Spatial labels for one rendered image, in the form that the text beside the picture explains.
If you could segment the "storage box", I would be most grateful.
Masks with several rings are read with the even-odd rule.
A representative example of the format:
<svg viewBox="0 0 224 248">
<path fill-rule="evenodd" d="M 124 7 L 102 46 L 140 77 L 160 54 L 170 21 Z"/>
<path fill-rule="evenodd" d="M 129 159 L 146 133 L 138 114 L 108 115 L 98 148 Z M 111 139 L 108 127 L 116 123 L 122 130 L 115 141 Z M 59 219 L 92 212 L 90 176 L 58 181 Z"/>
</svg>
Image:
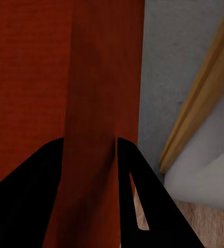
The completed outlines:
<svg viewBox="0 0 224 248">
<path fill-rule="evenodd" d="M 121 246 L 118 138 L 138 146 L 144 6 L 0 0 L 0 181 L 63 137 L 42 248 Z"/>
</svg>

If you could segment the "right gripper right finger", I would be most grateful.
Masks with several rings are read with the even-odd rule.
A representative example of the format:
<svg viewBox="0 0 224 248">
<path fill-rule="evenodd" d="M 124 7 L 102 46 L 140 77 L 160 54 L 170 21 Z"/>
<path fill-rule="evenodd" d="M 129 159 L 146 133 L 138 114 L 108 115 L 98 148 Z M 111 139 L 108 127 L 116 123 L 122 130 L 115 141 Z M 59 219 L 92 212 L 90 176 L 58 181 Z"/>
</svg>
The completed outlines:
<svg viewBox="0 0 224 248">
<path fill-rule="evenodd" d="M 120 248 L 204 248 L 138 147 L 118 138 Z M 138 228 L 130 172 L 149 229 Z"/>
</svg>

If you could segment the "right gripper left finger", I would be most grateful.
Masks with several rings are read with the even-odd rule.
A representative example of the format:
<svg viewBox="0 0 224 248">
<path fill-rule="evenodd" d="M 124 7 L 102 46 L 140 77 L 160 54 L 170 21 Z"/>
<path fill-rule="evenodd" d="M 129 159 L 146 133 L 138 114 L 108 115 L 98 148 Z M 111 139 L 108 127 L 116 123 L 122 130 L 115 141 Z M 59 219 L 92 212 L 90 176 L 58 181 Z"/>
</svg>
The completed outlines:
<svg viewBox="0 0 224 248">
<path fill-rule="evenodd" d="M 0 181 L 0 248 L 42 248 L 61 177 L 63 137 Z"/>
</svg>

